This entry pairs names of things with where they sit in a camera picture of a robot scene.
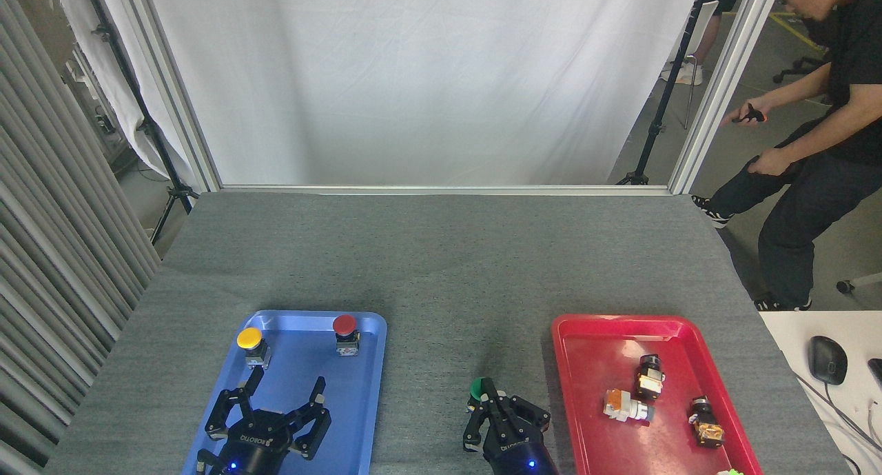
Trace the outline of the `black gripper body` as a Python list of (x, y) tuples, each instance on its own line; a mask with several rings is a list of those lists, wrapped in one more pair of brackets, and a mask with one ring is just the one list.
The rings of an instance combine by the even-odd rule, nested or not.
[(491, 423), (483, 458), (495, 474), (557, 474), (541, 427), (529, 423)]
[(228, 441), (218, 455), (201, 450), (201, 474), (278, 474), (289, 453), (291, 431), (284, 414), (256, 410), (267, 433), (254, 441)]

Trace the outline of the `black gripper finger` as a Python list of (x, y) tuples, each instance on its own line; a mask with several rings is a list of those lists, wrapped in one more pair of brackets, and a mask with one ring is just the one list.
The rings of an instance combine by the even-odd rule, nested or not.
[(485, 454), (503, 453), (497, 421), (501, 421), (499, 400), (504, 396), (491, 378), (476, 378), (469, 388), (467, 409), (471, 412), (463, 433), (463, 450)]
[[(228, 441), (254, 441), (267, 433), (267, 428), (258, 421), (258, 413), (251, 405), (251, 398), (264, 375), (265, 369), (255, 366), (243, 386), (220, 391), (205, 425), (205, 433), (212, 440), (217, 441), (224, 437)], [(240, 408), (242, 418), (233, 427), (228, 427), (227, 419), (236, 405)]]
[(519, 396), (501, 396), (500, 438), (543, 438), (551, 422), (548, 410)]
[(311, 428), (306, 434), (292, 438), (289, 451), (297, 452), (306, 460), (314, 459), (325, 434), (331, 425), (331, 415), (325, 408), (324, 393), (327, 381), (324, 376), (319, 376), (315, 382), (311, 396), (306, 405), (295, 410), (293, 421), (289, 423), (291, 434), (294, 435), (303, 427), (311, 423)]

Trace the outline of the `person's hand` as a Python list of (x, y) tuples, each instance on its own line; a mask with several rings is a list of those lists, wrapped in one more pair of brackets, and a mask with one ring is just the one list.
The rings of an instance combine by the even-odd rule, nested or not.
[(763, 123), (766, 122), (766, 120), (768, 120), (768, 117), (759, 110), (759, 108), (756, 108), (752, 102), (746, 102), (746, 104), (742, 105), (739, 110), (728, 114), (728, 116), (719, 123), (719, 126), (725, 126), (729, 123)]
[(793, 162), (792, 153), (787, 148), (769, 148), (748, 165), (748, 172), (781, 176)]

